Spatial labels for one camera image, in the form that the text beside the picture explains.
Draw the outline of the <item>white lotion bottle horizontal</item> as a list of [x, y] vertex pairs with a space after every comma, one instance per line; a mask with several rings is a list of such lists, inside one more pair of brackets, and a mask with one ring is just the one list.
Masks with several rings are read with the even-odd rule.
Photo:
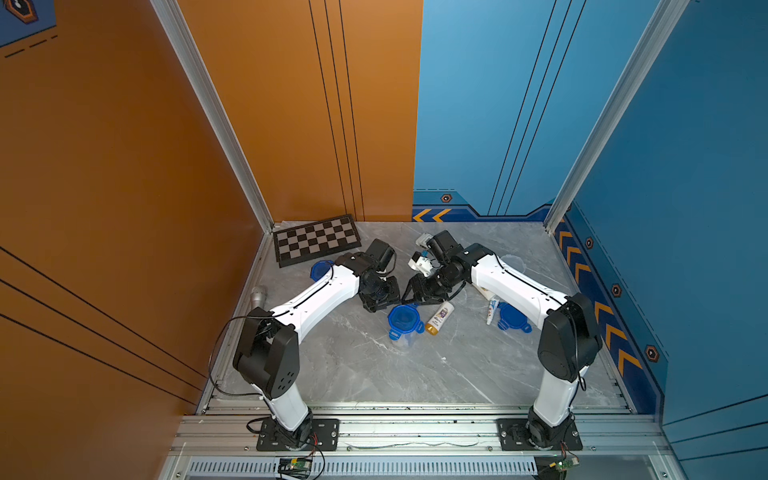
[[436, 336], [454, 310], [455, 307], [449, 301], [442, 303], [435, 314], [432, 315], [425, 324], [425, 331]]

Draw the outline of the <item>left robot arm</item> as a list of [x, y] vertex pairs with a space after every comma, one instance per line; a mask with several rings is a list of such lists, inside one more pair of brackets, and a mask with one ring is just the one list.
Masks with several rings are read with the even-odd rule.
[[397, 279], [387, 271], [394, 262], [394, 249], [375, 239], [364, 252], [341, 255], [320, 280], [288, 302], [269, 311], [256, 307], [243, 317], [233, 368], [263, 397], [274, 432], [287, 448], [312, 445], [313, 414], [295, 386], [302, 341], [354, 297], [369, 313], [399, 304]]

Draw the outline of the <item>toothpaste tube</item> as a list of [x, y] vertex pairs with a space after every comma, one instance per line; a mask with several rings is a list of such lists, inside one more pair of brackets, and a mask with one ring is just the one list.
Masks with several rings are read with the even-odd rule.
[[500, 304], [500, 300], [497, 297], [493, 297], [489, 300], [488, 308], [487, 308], [487, 314], [486, 314], [486, 324], [491, 325], [493, 322], [493, 319], [495, 317], [495, 313], [498, 309], [498, 306]]

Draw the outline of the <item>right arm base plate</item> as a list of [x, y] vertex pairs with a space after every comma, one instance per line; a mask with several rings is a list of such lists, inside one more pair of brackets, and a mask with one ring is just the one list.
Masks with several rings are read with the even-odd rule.
[[496, 421], [496, 427], [503, 451], [564, 450], [568, 453], [583, 449], [573, 418], [567, 418], [556, 427], [539, 420], [501, 418]]

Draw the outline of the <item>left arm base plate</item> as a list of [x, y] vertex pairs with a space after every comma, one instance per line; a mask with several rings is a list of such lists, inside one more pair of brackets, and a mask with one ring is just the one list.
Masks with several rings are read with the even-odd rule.
[[257, 450], [265, 452], [307, 451], [319, 448], [323, 452], [335, 451], [339, 440], [338, 419], [308, 418], [297, 430], [289, 431], [276, 420], [267, 418], [259, 422], [258, 429], [251, 424], [247, 429], [257, 438]]

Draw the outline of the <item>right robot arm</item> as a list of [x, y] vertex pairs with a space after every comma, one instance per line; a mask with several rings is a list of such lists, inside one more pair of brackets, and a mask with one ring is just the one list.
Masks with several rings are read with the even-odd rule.
[[550, 450], [578, 437], [572, 404], [586, 388], [586, 373], [603, 346], [591, 300], [553, 290], [514, 269], [491, 249], [458, 243], [446, 230], [424, 234], [408, 261], [415, 274], [404, 304], [440, 305], [465, 284], [489, 291], [540, 330], [537, 355], [544, 373], [529, 409], [526, 440]]

